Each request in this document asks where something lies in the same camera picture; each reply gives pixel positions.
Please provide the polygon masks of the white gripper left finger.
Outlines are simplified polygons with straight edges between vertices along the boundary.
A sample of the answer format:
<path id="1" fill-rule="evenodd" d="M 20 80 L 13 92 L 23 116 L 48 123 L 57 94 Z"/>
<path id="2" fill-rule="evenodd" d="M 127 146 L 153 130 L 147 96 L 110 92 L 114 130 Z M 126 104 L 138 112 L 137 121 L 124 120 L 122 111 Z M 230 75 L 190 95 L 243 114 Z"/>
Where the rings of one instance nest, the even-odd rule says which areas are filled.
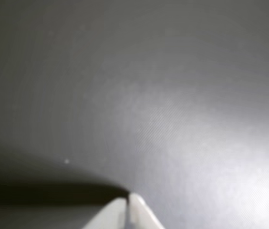
<path id="1" fill-rule="evenodd" d="M 125 198 L 116 198 L 105 205 L 84 229 L 124 229 Z"/>

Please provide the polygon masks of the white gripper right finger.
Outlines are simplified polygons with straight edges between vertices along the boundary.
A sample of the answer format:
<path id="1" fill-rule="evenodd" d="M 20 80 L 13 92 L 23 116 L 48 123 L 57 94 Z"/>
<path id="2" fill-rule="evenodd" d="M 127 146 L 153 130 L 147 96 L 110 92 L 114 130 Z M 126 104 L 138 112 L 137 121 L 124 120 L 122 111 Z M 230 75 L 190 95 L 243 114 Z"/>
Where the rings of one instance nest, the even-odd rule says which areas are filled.
<path id="1" fill-rule="evenodd" d="M 140 195 L 131 193 L 128 199 L 130 222 L 135 229 L 165 228 Z"/>

